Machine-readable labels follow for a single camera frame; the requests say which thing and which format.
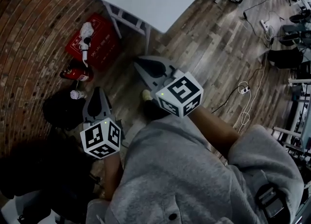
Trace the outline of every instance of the power strip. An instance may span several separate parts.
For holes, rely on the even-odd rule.
[[[268,31],[268,25],[266,25],[266,23],[263,20],[261,20],[260,23],[263,26],[263,29],[265,30],[265,32],[267,32]]]
[[[250,89],[249,86],[245,87],[243,90],[240,91],[240,94],[246,94]]]

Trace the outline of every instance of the black cable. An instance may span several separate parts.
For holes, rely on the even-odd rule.
[[[231,91],[231,93],[229,94],[228,98],[226,99],[225,103],[221,104],[221,105],[220,105],[216,110],[214,110],[212,113],[215,113],[219,108],[223,107],[223,106],[229,101],[230,96],[233,94],[233,92],[234,92],[235,90],[237,90],[239,87],[241,87],[241,86],[237,86],[235,89],[233,89],[233,90]]]
[[[309,58],[305,56],[305,53],[306,53],[307,49],[309,49],[311,46],[307,46],[307,45],[305,44],[305,41],[303,40],[302,37],[300,37],[300,40],[301,40],[301,42],[303,43],[303,45],[305,46],[305,48],[304,48],[303,50],[301,50],[301,52],[304,51],[304,52],[302,53],[302,54],[303,54],[303,57],[305,57],[308,61],[310,61]]]
[[[248,85],[249,85],[249,82],[251,81],[251,79],[254,77],[256,71],[259,71],[259,70],[262,70],[262,69],[263,69],[263,61],[264,61],[264,59],[262,60],[261,68],[260,68],[260,69],[256,69],[256,70],[254,71],[254,73],[252,74],[252,76],[247,80],[247,84],[248,84]],[[237,86],[235,89],[233,89],[233,90],[231,91],[231,93],[229,94],[228,98],[226,99],[225,103],[221,104],[221,105],[220,105],[216,110],[214,110],[212,113],[215,113],[219,108],[223,107],[223,106],[228,102],[228,100],[230,99],[230,97],[231,97],[231,95],[233,94],[233,92],[234,92],[235,90],[237,90],[239,87],[241,87],[241,86]]]
[[[308,84],[306,84],[306,95],[305,95],[305,100],[307,99],[307,90],[308,90]],[[298,126],[296,126],[296,128],[295,128],[295,132],[298,132],[298,130],[299,130],[300,123],[301,123],[301,121],[302,121],[302,114],[303,114],[303,110],[304,110],[305,106],[306,106],[306,103],[303,102],[302,112],[301,112],[300,117],[299,117],[300,121],[299,121]]]
[[[274,38],[277,38],[277,37],[286,37],[287,35],[275,35]]]
[[[264,42],[264,40],[263,40],[260,36],[258,36],[258,35],[256,34],[256,32],[255,32],[255,30],[254,30],[254,27],[253,27],[253,25],[250,23],[250,21],[248,21],[247,18],[246,18],[245,20],[246,20],[246,21],[250,24],[250,26],[252,27],[252,30],[253,30],[254,35],[255,35],[256,37],[258,37],[258,38],[262,41],[262,43],[266,46],[266,48],[269,49],[270,47],[266,45],[266,43]]]
[[[246,12],[246,11],[248,11],[248,10],[250,10],[250,9],[252,9],[252,8],[254,8],[254,7],[256,7],[256,6],[258,6],[258,5],[261,5],[261,4],[263,4],[263,3],[267,2],[267,1],[269,1],[269,0],[264,0],[263,2],[261,2],[261,3],[259,3],[259,4],[256,4],[256,5],[254,5],[254,6],[250,7],[250,8],[248,8],[248,9],[246,9],[245,11],[243,11],[243,14],[244,14],[244,12]]]
[[[281,19],[282,19],[282,20],[285,20],[284,18],[280,17],[280,15],[277,14],[275,11],[269,11],[269,18],[268,18],[268,20],[264,21],[264,23],[266,23],[266,22],[268,22],[268,21],[270,20],[270,13],[271,13],[271,12],[274,12],[274,13],[280,18],[280,20],[281,20]]]

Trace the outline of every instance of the floor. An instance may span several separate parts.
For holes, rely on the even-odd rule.
[[[244,20],[243,10],[262,1],[244,0],[237,7],[227,0],[218,5],[213,0],[196,0],[166,34],[152,32],[150,54],[167,57],[182,71],[190,71],[204,88],[203,106],[212,111],[226,101],[239,82],[248,81],[256,69],[261,68],[260,62],[268,49]],[[290,7],[285,0],[269,0],[247,11],[248,20],[261,38],[264,38],[264,33],[259,21],[267,20],[269,11],[275,11],[282,18],[288,19],[297,12],[297,6]],[[267,23],[280,35],[281,25],[288,20],[281,21],[275,12],[270,13]],[[135,134],[147,123],[139,99],[145,86],[132,63],[132,57],[143,53],[144,39],[130,32],[122,44],[124,52],[113,67],[105,74],[97,74],[87,89],[103,87],[112,103],[114,114],[117,119],[122,119],[126,135],[123,143],[129,145]],[[272,46],[273,50],[284,48],[277,40]],[[263,69],[257,70],[249,83],[252,99],[262,73]],[[288,69],[278,70],[266,62],[261,86],[250,111],[250,121],[241,129],[241,133],[254,124],[261,124],[267,129],[285,126],[291,106],[290,88],[287,85],[290,75]],[[234,92],[228,103],[215,114],[233,126],[248,100],[248,94],[242,96]],[[122,147],[122,158],[125,153],[126,148]],[[93,173],[103,176],[102,160],[94,164]]]

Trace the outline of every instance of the white cable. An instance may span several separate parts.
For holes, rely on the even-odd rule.
[[[244,111],[241,112],[242,117],[241,117],[241,126],[240,126],[240,128],[239,128],[239,132],[241,131],[242,127],[245,126],[245,125],[249,122],[249,120],[250,120],[249,112],[251,111],[252,104],[253,104],[253,102],[255,101],[256,97],[257,97],[257,93],[258,93],[258,91],[259,91],[259,89],[260,89],[261,82],[262,82],[262,79],[263,79],[263,76],[264,76],[264,71],[265,71],[265,69],[266,69],[267,58],[265,57],[264,59],[265,59],[265,62],[264,62],[263,72],[262,72],[261,79],[260,79],[260,81],[259,81],[258,88],[257,88],[256,93],[255,93],[255,96],[254,96],[254,98],[253,98],[253,100],[252,100],[252,102],[251,102],[251,104],[250,104],[250,106],[249,106],[248,111],[245,112],[245,109],[247,108],[249,101],[248,101],[248,103],[247,103],[247,105],[246,105]]]
[[[249,104],[250,100],[251,100],[251,90],[249,90],[249,99],[248,99],[248,102],[247,102],[246,107],[245,107],[244,110],[240,113],[240,115],[239,115],[237,121],[236,121],[235,124],[233,125],[233,128],[234,128],[235,125],[238,123],[240,117],[241,117],[241,126],[239,127],[239,131],[238,131],[238,132],[240,132],[241,129],[242,129],[242,127],[245,126],[245,125],[249,122],[249,120],[250,120],[249,112],[251,111],[252,104],[253,104],[255,98],[257,97],[257,93],[258,93],[258,91],[259,91],[259,89],[260,89],[261,82],[262,82],[262,79],[263,79],[263,76],[264,76],[264,71],[265,71],[265,69],[266,69],[267,58],[265,57],[264,59],[265,59],[265,62],[264,62],[264,67],[263,67],[262,76],[261,76],[261,79],[260,79],[260,81],[259,81],[259,85],[258,85],[258,88],[257,88],[257,90],[256,90],[255,96],[254,96],[254,98],[253,98],[253,100],[252,100],[252,102],[251,102],[251,104],[250,104],[250,106],[249,106],[249,109],[248,109],[247,112],[245,111],[245,110],[247,109],[247,107],[248,107],[248,104]]]
[[[240,86],[241,86],[242,83],[246,83],[246,85],[247,85],[247,86],[245,86],[244,88],[247,88],[247,87],[248,87],[248,82],[246,82],[246,81],[240,82],[240,83],[238,84],[238,92],[239,92],[240,94],[242,94],[242,92],[240,91]]]
[[[271,41],[271,39],[275,36],[275,33],[276,31],[274,30],[274,28],[269,25],[264,37],[266,38],[266,40]]]
[[[247,102],[247,105],[246,105],[246,107],[244,108],[244,110],[240,113],[240,115],[239,115],[239,117],[238,117],[238,119],[237,119],[237,121],[234,123],[234,125],[233,125],[233,128],[235,127],[235,125],[238,123],[238,121],[239,121],[239,119],[240,119],[240,116],[241,116],[241,114],[242,113],[246,113],[245,112],[245,110],[246,110],[246,108],[247,108],[247,106],[248,106],[248,104],[249,104],[249,102],[251,101],[251,91],[249,90],[249,99],[248,99],[248,102]]]

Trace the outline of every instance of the shoe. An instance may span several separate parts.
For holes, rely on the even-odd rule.
[[[153,100],[153,98],[151,97],[151,92],[147,89],[142,91],[141,97],[144,102]]]
[[[237,1],[237,0],[229,0],[229,1],[232,2],[232,3],[235,3],[235,4],[241,4],[243,0],[239,0],[239,1]]]

